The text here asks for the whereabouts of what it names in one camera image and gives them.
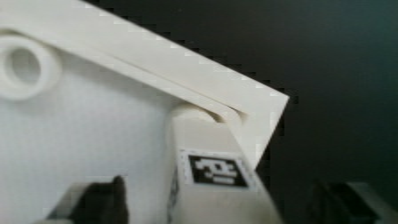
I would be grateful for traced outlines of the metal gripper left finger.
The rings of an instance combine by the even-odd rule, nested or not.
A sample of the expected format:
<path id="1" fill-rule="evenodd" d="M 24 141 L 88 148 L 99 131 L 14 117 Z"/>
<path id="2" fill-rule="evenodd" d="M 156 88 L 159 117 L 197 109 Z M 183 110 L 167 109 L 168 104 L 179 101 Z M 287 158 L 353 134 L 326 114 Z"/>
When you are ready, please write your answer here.
<path id="1" fill-rule="evenodd" d="M 74 183 L 46 216 L 51 224 L 127 224 L 124 179 Z"/>

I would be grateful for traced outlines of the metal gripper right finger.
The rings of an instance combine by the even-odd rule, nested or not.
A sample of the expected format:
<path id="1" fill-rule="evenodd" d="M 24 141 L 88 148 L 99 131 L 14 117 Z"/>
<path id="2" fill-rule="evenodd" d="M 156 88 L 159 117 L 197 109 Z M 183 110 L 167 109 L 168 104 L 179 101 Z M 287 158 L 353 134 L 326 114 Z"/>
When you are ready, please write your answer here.
<path id="1" fill-rule="evenodd" d="M 398 224 L 398 211 L 366 182 L 316 182 L 309 224 Z"/>

